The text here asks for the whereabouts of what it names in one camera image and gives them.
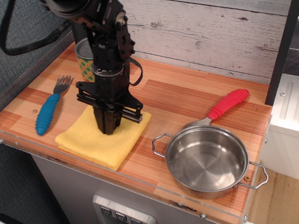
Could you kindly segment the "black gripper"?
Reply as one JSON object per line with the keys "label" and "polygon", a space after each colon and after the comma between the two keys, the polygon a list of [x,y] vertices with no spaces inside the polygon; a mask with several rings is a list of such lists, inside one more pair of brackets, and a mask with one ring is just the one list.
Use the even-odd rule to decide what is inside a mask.
{"label": "black gripper", "polygon": [[137,123],[142,121],[143,104],[129,91],[129,67],[117,68],[113,72],[96,69],[93,74],[95,82],[76,83],[79,90],[77,98],[93,107],[98,129],[102,133],[113,134],[122,118]]}

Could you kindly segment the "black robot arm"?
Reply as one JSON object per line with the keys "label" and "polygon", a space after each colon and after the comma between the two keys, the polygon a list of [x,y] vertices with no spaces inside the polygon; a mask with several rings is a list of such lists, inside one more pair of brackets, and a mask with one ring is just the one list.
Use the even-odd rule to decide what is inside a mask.
{"label": "black robot arm", "polygon": [[53,14],[80,24],[93,53],[94,82],[77,82],[78,100],[92,105],[99,130],[111,135],[121,119],[139,123],[143,104],[131,95],[134,45],[118,0],[39,0]]}

